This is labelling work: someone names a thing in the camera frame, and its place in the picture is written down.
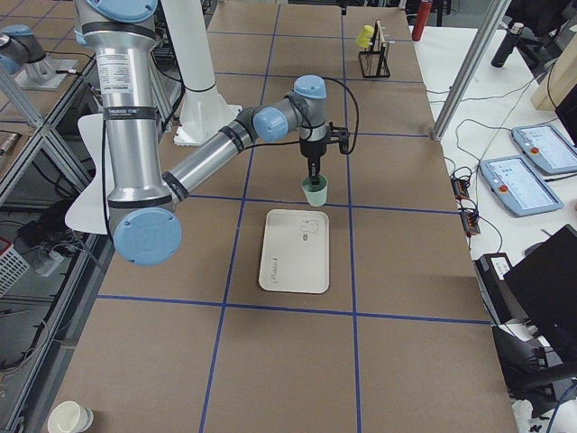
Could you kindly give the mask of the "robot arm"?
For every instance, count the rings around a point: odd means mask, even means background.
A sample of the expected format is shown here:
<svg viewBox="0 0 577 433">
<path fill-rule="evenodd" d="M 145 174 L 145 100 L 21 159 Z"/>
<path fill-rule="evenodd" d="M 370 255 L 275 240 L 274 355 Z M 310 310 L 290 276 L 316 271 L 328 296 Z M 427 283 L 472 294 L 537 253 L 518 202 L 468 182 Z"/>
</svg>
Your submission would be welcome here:
<svg viewBox="0 0 577 433">
<path fill-rule="evenodd" d="M 128 262 L 151 266 L 168 260 L 181 243 L 174 209 L 198 185 L 257 140 L 273 142 L 298 131 L 311 180 L 325 151 L 326 89 L 305 75 L 271 106 L 229 105 L 217 89 L 198 1 L 78 1 L 77 35 L 96 55 L 103 99 L 105 226 Z M 194 152 L 162 170 L 152 98 L 154 13 L 166 19 L 184 88 L 175 140 Z"/>
</svg>

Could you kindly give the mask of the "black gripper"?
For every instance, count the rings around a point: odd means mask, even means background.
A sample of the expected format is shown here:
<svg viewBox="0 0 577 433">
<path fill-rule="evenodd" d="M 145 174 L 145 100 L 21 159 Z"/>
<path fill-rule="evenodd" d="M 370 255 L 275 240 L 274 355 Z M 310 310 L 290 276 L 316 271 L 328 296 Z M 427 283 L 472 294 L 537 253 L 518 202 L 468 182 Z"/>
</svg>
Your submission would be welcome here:
<svg viewBox="0 0 577 433">
<path fill-rule="evenodd" d="M 320 159 L 326 153 L 327 140 L 317 141 L 299 140 L 300 153 L 307 158 L 308 180 L 311 185 L 319 185 L 320 181 Z"/>
</svg>

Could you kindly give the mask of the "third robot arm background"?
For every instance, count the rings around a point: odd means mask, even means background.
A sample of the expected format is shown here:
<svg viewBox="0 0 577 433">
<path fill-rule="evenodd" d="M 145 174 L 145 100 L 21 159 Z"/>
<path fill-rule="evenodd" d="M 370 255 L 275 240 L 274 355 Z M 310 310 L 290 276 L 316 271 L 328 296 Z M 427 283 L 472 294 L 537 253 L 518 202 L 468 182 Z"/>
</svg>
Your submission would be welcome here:
<svg viewBox="0 0 577 433">
<path fill-rule="evenodd" d="M 54 59 L 24 24 L 1 29 L 1 67 L 22 89 L 55 90 L 77 68 L 73 59 Z"/>
</svg>

